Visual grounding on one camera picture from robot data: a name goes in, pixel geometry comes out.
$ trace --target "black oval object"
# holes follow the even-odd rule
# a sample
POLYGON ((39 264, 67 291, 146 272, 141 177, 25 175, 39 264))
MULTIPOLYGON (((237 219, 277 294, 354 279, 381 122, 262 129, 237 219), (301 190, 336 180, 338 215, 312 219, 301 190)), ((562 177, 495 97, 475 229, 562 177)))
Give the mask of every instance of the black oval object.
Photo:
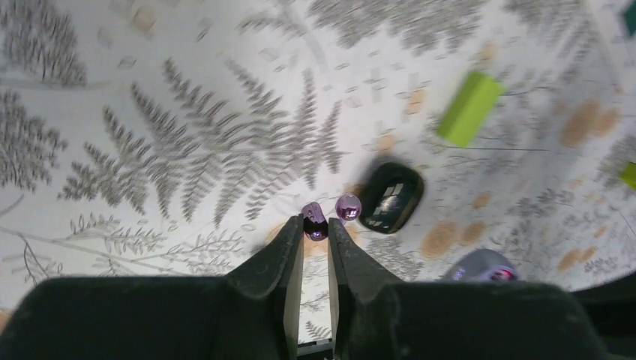
POLYGON ((424 196, 425 181, 400 163, 384 163, 360 195, 360 222, 369 230, 392 234, 411 218, 424 196))

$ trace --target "shiny purple ball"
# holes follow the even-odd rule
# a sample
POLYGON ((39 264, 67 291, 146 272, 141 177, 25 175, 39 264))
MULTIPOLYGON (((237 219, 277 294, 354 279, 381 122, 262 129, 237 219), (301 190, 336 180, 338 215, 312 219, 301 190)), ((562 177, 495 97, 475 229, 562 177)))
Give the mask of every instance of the shiny purple ball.
POLYGON ((336 214, 341 220, 354 221, 362 212, 362 204, 357 196, 346 193, 336 201, 336 214))

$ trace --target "botanical print fabric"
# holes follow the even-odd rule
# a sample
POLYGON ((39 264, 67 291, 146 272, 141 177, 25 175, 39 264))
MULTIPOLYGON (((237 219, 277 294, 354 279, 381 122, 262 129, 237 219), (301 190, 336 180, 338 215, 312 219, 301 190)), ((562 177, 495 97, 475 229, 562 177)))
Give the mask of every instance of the botanical print fabric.
MULTIPOLYGON (((408 281, 476 248, 579 290, 632 272, 636 103, 578 0, 1 0, 0 308, 58 276, 222 275, 378 161, 426 179, 408 281), (506 87, 469 148, 435 134, 471 70, 506 87)), ((301 342, 328 338, 304 243, 301 342)))

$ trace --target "green block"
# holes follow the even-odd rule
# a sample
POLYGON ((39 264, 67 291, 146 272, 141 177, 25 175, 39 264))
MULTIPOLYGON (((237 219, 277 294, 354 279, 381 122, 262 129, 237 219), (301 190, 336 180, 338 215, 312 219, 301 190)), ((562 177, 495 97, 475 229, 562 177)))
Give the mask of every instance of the green block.
POLYGON ((457 146, 468 147, 502 93, 503 87, 488 75, 470 73, 437 134, 457 146))
POLYGON ((632 189, 636 190, 636 163, 630 163, 627 169, 620 174, 620 178, 632 189))
POLYGON ((629 37, 633 37, 636 32, 636 1, 632 1, 622 13, 622 21, 625 23, 629 37))

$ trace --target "lime green cube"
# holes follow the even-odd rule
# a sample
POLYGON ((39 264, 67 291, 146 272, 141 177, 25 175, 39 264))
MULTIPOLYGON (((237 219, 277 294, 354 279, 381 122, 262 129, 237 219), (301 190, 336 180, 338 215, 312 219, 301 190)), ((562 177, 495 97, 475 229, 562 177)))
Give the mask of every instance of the lime green cube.
POLYGON ((636 163, 630 163, 627 169, 620 174, 620 178, 632 189, 636 190, 636 163))
POLYGON ((488 75, 470 73, 444 115, 437 134, 456 146, 467 148, 502 93, 503 87, 488 75))

